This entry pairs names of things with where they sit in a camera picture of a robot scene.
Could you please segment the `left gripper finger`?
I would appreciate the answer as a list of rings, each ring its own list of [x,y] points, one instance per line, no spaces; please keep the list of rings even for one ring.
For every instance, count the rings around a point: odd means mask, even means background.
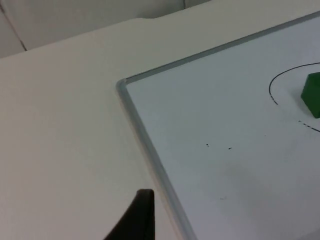
[[[140,189],[131,204],[105,237],[106,240],[155,240],[155,194]]]

